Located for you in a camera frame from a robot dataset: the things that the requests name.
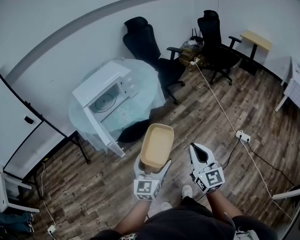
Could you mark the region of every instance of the wooden floor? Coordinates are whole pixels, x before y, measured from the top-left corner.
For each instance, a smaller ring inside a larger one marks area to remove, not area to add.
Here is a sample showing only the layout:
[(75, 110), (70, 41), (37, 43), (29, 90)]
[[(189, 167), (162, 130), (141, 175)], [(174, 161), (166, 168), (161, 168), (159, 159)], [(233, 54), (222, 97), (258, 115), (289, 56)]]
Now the wooden floor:
[[(212, 72), (206, 70), (204, 74), (210, 78)], [(287, 101), (279, 112), (274, 112), (284, 89), (263, 70), (252, 76), (238, 68), (231, 77), (232, 86), (222, 78), (217, 79), (212, 88), (234, 128), (249, 134), (250, 145), (258, 155), (283, 170), (294, 184), (300, 184), (300, 110)], [(160, 210), (163, 201), (176, 206), (185, 184), (192, 186), (195, 199), (201, 197), (189, 175), (192, 171), (188, 152), (191, 142), (211, 149), (219, 163), (224, 165), (238, 141), (198, 71), (187, 71), (183, 80), (186, 86), (176, 86), (174, 91), (180, 104), (174, 105), (168, 100), (164, 107), (151, 115), (152, 123), (173, 127), (174, 142), (170, 154), (172, 165), (158, 198), (151, 205), (149, 216)], [(114, 154), (96, 152), (81, 139), (91, 164), (86, 164), (80, 150), (70, 143), (45, 164), (45, 203), (56, 222), (57, 240), (88, 240), (98, 231), (114, 227), (130, 210), (137, 201), (133, 195), (133, 163), (140, 153), (142, 141), (126, 144), (126, 156), (119, 158)], [(253, 157), (271, 193), (286, 192), (292, 187), (280, 172), (255, 155)], [(41, 182), (41, 172), (38, 171), (38, 182)], [(222, 192), (244, 214), (257, 217), (275, 230), (289, 221), (271, 202), (241, 144), (232, 154), (224, 175), (226, 183), (221, 187)], [(53, 222), (36, 191), (28, 192), (25, 200), (41, 210), (34, 218), (34, 239), (51, 239), (47, 228)], [(206, 197), (200, 203), (208, 206)], [(288, 200), (279, 204), (292, 214)]]

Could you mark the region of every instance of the tan plastic tub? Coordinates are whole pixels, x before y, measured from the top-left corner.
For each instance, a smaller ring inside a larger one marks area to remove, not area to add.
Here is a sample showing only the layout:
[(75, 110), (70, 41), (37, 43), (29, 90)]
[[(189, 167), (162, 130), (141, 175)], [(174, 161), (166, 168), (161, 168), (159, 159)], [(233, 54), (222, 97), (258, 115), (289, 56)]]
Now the tan plastic tub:
[(157, 173), (166, 164), (174, 142), (174, 130), (167, 125), (154, 123), (146, 131), (140, 159), (145, 172)]

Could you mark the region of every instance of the black office chair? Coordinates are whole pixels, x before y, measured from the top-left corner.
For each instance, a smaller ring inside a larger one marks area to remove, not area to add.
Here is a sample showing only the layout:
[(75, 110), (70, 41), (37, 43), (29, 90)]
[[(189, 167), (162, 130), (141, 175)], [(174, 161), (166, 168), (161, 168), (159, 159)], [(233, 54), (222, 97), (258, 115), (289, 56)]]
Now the black office chair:
[(161, 53), (155, 39), (154, 29), (145, 18), (135, 17), (127, 20), (124, 24), (128, 30), (128, 33), (123, 37), (125, 46), (137, 60), (145, 61), (154, 67), (158, 72), (162, 89), (171, 96), (174, 104), (177, 105), (179, 102), (171, 93), (169, 87), (175, 84), (185, 86), (185, 83), (179, 81), (179, 78), (186, 67), (179, 63), (178, 58), (174, 59), (175, 54), (182, 53), (183, 50), (169, 47), (167, 50), (171, 51), (170, 60), (159, 58)]
[(202, 53), (209, 64), (201, 67), (201, 69), (214, 70), (212, 79), (210, 80), (211, 85), (214, 83), (217, 72), (219, 72), (230, 80), (229, 85), (231, 86), (232, 79), (229, 77), (230, 68), (240, 60), (240, 57), (234, 52), (233, 47), (235, 42), (241, 43), (241, 40), (229, 36), (232, 39), (230, 47), (221, 43), (219, 15), (213, 10), (205, 10), (203, 17), (198, 18), (198, 25), (204, 40)]

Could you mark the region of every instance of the black shirt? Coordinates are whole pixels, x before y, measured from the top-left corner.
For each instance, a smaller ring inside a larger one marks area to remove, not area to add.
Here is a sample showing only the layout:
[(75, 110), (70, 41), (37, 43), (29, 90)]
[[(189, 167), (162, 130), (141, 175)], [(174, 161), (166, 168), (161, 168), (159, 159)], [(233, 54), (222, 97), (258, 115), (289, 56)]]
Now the black shirt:
[(204, 206), (180, 206), (162, 211), (149, 218), (132, 237), (123, 237), (114, 230), (99, 232), (91, 240), (233, 240), (236, 229), (253, 230), (260, 240), (277, 240), (269, 227), (249, 216), (232, 219), (235, 227), (213, 218)]

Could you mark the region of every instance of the white sneaker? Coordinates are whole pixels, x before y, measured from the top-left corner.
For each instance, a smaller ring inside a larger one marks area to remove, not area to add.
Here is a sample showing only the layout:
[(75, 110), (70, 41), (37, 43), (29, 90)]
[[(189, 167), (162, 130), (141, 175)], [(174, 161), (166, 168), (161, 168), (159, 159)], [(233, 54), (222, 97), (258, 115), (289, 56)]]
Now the white sneaker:
[(193, 192), (192, 187), (190, 185), (184, 185), (181, 191), (182, 198), (190, 197), (192, 198)]
[(161, 210), (162, 211), (166, 211), (166, 210), (169, 210), (169, 209), (172, 209), (172, 205), (168, 202), (163, 202), (161, 205)]

